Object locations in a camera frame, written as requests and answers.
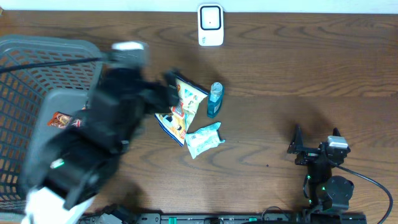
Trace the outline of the yellow snack chip bag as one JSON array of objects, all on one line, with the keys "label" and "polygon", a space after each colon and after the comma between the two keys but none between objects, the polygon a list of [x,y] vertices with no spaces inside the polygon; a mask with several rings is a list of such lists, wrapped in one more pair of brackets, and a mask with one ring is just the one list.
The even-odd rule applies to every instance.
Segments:
[{"label": "yellow snack chip bag", "polygon": [[180,146],[185,144],[185,136],[199,107],[208,96],[208,92],[177,76],[179,103],[170,107],[168,113],[156,113],[154,116],[160,127]]}]

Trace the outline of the blue mouthwash bottle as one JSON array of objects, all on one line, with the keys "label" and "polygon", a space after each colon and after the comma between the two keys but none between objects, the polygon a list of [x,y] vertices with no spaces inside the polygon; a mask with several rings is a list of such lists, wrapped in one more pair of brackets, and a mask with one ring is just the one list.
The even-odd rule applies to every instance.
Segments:
[{"label": "blue mouthwash bottle", "polygon": [[223,101],[224,86],[220,82],[214,82],[208,97],[207,116],[215,118],[219,113]]}]

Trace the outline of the mint green wipes pack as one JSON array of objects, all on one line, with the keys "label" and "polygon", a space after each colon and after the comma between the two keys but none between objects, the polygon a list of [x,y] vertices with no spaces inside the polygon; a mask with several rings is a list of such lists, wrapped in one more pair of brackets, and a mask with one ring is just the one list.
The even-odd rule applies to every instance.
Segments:
[{"label": "mint green wipes pack", "polygon": [[221,122],[216,122],[186,135],[185,142],[192,159],[195,159],[199,154],[211,148],[218,147],[225,142],[224,139],[220,138],[218,132],[220,126]]}]

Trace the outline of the orange chocolate bar wrapper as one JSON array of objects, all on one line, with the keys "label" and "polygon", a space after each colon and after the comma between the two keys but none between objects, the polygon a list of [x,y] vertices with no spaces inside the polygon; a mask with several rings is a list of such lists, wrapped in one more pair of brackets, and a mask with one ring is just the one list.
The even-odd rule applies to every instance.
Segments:
[{"label": "orange chocolate bar wrapper", "polygon": [[53,126],[59,129],[65,129],[67,126],[79,128],[82,124],[82,120],[75,119],[72,116],[61,112],[55,112],[52,119],[47,123],[48,126]]}]

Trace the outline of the grey plastic mesh basket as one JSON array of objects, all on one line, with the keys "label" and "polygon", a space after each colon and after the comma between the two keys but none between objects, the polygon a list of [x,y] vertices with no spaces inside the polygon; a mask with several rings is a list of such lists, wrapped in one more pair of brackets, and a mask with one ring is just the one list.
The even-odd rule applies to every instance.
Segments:
[{"label": "grey plastic mesh basket", "polygon": [[1,74],[1,211],[23,213],[19,175],[29,149],[60,132],[48,126],[56,112],[83,109],[103,64],[91,42],[54,37],[1,37],[1,68],[87,58],[87,63],[30,68]]}]

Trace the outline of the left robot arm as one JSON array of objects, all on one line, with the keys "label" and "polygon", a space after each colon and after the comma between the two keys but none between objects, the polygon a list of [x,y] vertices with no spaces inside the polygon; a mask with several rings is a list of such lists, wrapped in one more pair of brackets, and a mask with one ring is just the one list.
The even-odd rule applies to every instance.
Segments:
[{"label": "left robot arm", "polygon": [[177,70],[164,82],[148,82],[141,69],[110,68],[91,94],[89,107],[30,154],[22,168],[27,190],[24,223],[76,223],[103,185],[149,114],[178,104]]}]

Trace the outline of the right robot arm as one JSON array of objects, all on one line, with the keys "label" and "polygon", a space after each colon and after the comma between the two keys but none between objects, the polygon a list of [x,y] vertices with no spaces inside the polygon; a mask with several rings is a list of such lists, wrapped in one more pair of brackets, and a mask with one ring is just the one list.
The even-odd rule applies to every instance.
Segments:
[{"label": "right robot arm", "polygon": [[302,130],[296,126],[287,152],[297,156],[295,164],[307,167],[303,193],[309,199],[310,207],[303,212],[304,220],[310,221],[314,215],[339,216],[349,209],[354,184],[342,176],[332,174],[332,168],[344,163],[351,152],[337,128],[318,147],[306,147]]}]

